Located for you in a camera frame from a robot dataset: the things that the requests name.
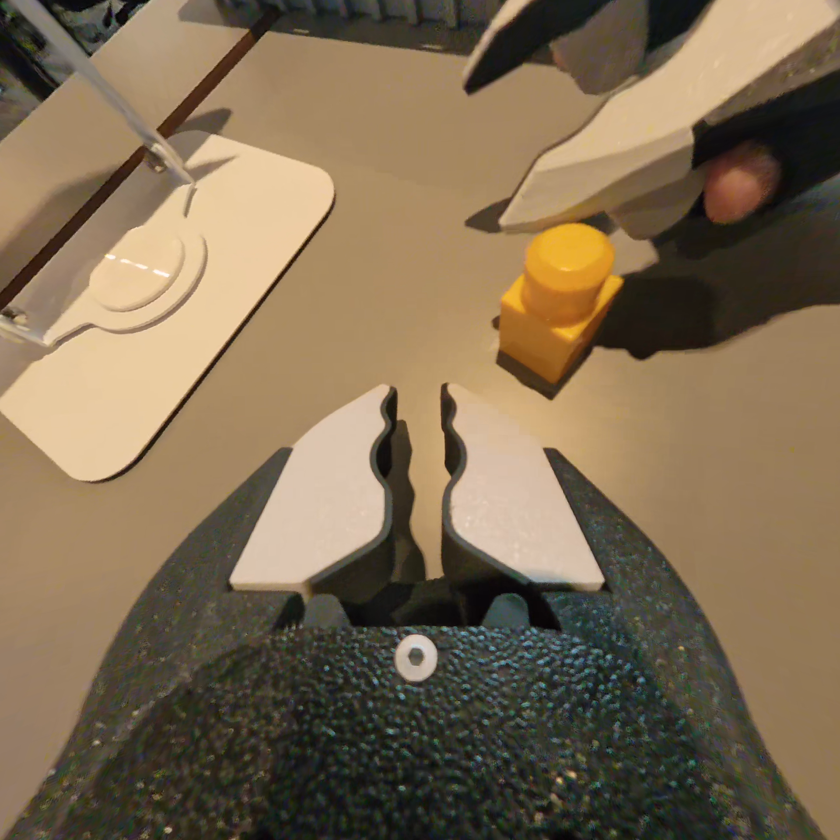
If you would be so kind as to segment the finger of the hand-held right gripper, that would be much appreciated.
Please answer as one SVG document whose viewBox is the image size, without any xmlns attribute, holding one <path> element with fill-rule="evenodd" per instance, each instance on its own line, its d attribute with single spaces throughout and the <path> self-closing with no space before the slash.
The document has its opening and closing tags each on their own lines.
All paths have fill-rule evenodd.
<svg viewBox="0 0 840 840">
<path fill-rule="evenodd" d="M 692 164 L 695 125 L 810 40 L 838 39 L 838 15 L 833 1 L 709 2 L 672 52 L 531 164 L 500 229 L 605 214 L 632 238 L 659 236 L 704 186 L 708 163 Z"/>
<path fill-rule="evenodd" d="M 504 2 L 469 57 L 464 90 L 488 87 L 547 47 L 583 93 L 608 92 L 620 74 L 596 56 L 596 47 L 620 27 L 620 2 Z"/>
</svg>

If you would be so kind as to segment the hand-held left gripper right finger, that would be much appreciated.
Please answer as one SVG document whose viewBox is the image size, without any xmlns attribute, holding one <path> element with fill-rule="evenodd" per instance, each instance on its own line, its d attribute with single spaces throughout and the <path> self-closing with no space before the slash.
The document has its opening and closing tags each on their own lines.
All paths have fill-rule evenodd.
<svg viewBox="0 0 840 840">
<path fill-rule="evenodd" d="M 443 385 L 440 402 L 449 582 L 600 591 L 604 573 L 539 441 L 461 385 Z"/>
</svg>

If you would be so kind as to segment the yellow one-stud mega block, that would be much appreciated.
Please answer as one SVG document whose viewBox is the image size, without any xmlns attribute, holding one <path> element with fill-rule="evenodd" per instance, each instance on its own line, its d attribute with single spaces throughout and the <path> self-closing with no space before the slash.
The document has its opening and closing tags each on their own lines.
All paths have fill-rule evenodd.
<svg viewBox="0 0 840 840">
<path fill-rule="evenodd" d="M 538 234 L 500 300 L 499 351 L 547 385 L 571 372 L 625 285 L 609 237 L 583 223 Z"/>
</svg>

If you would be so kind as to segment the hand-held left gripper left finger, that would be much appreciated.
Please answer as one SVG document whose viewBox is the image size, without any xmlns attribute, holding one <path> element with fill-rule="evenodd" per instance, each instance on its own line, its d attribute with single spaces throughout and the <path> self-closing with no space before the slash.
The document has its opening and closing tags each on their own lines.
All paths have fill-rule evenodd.
<svg viewBox="0 0 840 840">
<path fill-rule="evenodd" d="M 397 391 L 381 384 L 294 444 L 230 577 L 238 592 L 374 596 L 395 568 Z"/>
</svg>

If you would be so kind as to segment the person's right hand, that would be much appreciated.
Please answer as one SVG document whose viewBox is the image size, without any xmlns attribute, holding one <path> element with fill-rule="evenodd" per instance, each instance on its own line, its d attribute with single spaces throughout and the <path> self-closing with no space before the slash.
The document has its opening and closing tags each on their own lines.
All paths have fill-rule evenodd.
<svg viewBox="0 0 840 840">
<path fill-rule="evenodd" d="M 781 180 L 781 164 L 771 150 L 761 143 L 741 143 L 708 163 L 704 213 L 713 224 L 738 223 L 766 206 Z"/>
</svg>

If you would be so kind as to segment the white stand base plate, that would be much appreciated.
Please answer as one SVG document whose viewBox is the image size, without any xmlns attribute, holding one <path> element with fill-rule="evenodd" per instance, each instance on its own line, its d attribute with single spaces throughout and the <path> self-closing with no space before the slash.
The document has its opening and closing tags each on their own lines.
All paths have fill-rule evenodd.
<svg viewBox="0 0 840 840">
<path fill-rule="evenodd" d="M 141 457 L 330 213 L 331 176 L 214 133 L 174 134 L 196 186 L 138 167 L 16 296 L 2 417 L 70 478 Z"/>
</svg>

